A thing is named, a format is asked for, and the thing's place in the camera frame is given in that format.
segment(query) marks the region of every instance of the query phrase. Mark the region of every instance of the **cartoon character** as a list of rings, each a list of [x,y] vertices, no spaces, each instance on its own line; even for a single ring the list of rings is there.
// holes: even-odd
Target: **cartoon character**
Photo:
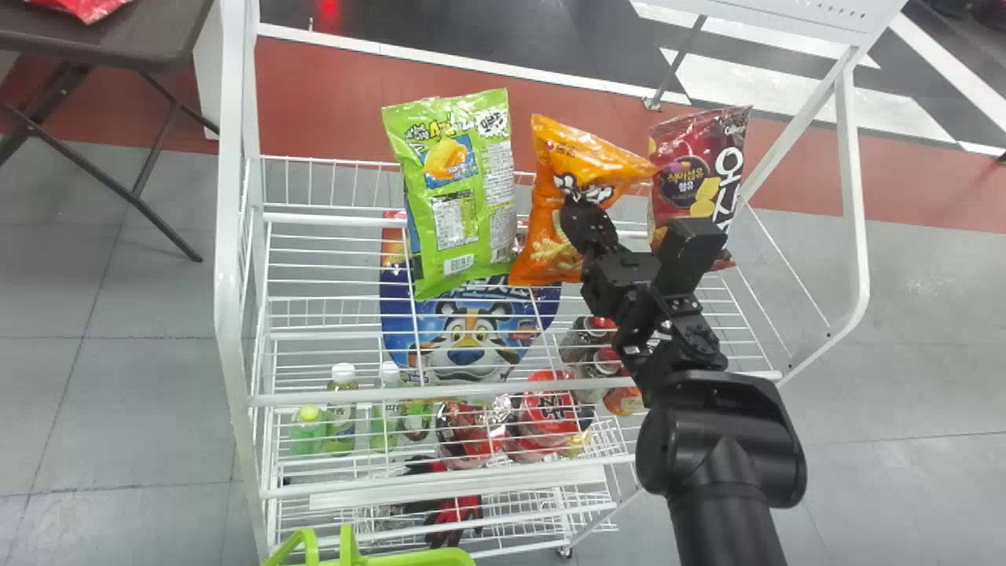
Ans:
[[[453,302],[441,302],[437,315],[444,317],[444,332],[416,349],[409,348],[408,365],[423,368],[431,383],[471,383],[502,381],[520,356],[497,331],[500,321],[513,312],[507,304],[493,304],[486,310],[460,309]]]
[[[573,202],[586,200],[593,204],[601,204],[615,194],[614,185],[589,184],[586,186],[577,186],[576,177],[572,176],[571,173],[553,175],[552,182],[555,183],[555,186],[563,194],[572,198]]]

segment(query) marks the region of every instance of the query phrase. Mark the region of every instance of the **red object on table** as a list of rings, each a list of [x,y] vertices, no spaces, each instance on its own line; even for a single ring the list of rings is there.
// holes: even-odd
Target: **red object on table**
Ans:
[[[24,0],[29,4],[37,4],[69,12],[87,24],[111,14],[116,8],[133,0]]]

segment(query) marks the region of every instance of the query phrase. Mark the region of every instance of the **chip bag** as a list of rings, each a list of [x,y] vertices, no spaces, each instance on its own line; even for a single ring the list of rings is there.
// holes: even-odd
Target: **chip bag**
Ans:
[[[506,88],[381,114],[405,177],[415,299],[508,272],[517,212]]]
[[[583,256],[559,225],[567,199],[609,208],[626,191],[649,185],[657,168],[635,153],[551,118],[531,116],[537,176],[527,241],[510,271],[511,286],[579,280]]]
[[[650,128],[653,177],[647,224],[656,251],[676,217],[711,217],[728,232],[744,166],[744,136],[751,107],[679,116]],[[710,270],[734,263],[723,247]]]
[[[69,12],[87,24],[95,23],[133,0],[25,0],[29,4]]]

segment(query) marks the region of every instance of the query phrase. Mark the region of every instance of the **orange snack bag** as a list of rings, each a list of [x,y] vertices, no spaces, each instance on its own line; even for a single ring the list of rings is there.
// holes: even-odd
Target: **orange snack bag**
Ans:
[[[531,115],[537,176],[531,189],[527,242],[510,271],[510,285],[546,286],[579,280],[583,256],[559,225],[567,198],[609,208],[627,190],[649,185],[657,167],[594,134]]]

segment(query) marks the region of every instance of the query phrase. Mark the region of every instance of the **gray tile floor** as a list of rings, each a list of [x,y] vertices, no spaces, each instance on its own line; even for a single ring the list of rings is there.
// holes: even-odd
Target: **gray tile floor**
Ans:
[[[123,178],[142,159],[79,147]],[[147,194],[208,257],[214,172],[212,157],[167,153]],[[764,217],[837,314],[836,220]],[[804,503],[776,513],[790,564],[1001,564],[1006,236],[869,232],[866,321],[784,390],[811,467]],[[254,564],[211,262],[186,260],[33,142],[0,169],[0,565]],[[645,498],[576,562],[676,562],[665,513]],[[482,563],[561,562],[541,551]]]

